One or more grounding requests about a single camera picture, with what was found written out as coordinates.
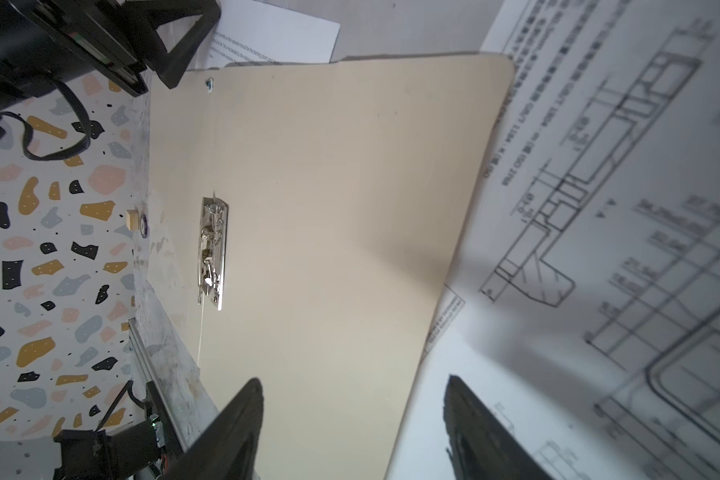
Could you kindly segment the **beige manila folder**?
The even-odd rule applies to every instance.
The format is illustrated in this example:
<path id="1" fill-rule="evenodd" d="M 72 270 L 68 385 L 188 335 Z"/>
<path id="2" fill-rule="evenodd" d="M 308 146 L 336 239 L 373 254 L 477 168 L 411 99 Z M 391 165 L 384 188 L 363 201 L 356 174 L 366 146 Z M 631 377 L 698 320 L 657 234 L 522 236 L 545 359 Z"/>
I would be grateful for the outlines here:
<path id="1" fill-rule="evenodd" d="M 193 71 L 150 95 L 147 280 L 263 479 L 381 479 L 514 78 L 495 54 Z M 202 199 L 228 204 L 198 303 Z"/>

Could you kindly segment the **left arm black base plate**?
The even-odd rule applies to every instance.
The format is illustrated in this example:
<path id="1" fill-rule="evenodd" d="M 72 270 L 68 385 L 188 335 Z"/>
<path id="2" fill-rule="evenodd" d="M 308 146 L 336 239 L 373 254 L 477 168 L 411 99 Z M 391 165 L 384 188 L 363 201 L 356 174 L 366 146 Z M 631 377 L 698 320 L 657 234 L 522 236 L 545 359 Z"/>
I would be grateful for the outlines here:
<path id="1" fill-rule="evenodd" d="M 123 394 L 141 406 L 146 419 L 117 433 L 103 426 L 95 430 L 62 430 L 54 437 L 60 447 L 61 465 L 55 479 L 128 479 L 148 469 L 165 473 L 184 454 L 185 447 L 171 420 L 169 409 L 153 381 L 145 385 L 146 398 L 133 395 L 132 384 Z"/>

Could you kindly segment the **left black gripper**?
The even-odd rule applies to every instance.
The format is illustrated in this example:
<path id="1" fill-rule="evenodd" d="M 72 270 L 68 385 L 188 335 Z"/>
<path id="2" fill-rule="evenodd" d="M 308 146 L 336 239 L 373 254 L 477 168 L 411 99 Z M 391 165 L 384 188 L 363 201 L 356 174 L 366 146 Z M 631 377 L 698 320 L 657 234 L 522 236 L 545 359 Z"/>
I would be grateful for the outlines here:
<path id="1" fill-rule="evenodd" d="M 0 111 L 93 70 L 139 96 L 147 66 L 173 89 L 220 17 L 214 0 L 0 1 Z"/>

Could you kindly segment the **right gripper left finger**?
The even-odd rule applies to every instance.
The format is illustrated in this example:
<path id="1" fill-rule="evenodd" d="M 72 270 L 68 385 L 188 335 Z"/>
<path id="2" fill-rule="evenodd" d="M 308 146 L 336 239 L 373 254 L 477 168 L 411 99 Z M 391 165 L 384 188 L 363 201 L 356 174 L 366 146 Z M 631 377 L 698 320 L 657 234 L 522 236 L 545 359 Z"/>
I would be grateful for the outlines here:
<path id="1" fill-rule="evenodd" d="M 263 387 L 251 378 L 163 478 L 251 480 L 263 417 Z"/>

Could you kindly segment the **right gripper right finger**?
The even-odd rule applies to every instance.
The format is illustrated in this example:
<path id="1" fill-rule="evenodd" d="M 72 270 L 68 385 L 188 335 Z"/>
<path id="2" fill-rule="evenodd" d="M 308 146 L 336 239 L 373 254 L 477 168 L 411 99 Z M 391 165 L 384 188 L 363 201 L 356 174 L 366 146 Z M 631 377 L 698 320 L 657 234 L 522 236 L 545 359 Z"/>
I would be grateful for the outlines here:
<path id="1" fill-rule="evenodd" d="M 443 419 L 457 479 L 551 479 L 456 375 L 446 385 Z"/>

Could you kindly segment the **technical drawing paper sheet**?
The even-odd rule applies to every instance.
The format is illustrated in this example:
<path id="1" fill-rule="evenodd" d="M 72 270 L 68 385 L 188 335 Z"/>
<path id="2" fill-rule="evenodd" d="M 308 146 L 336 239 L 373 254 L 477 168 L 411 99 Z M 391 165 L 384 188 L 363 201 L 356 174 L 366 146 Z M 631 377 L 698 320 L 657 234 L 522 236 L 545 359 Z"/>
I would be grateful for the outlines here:
<path id="1" fill-rule="evenodd" d="M 720 1 L 507 1 L 516 74 L 391 479 L 720 479 Z"/>

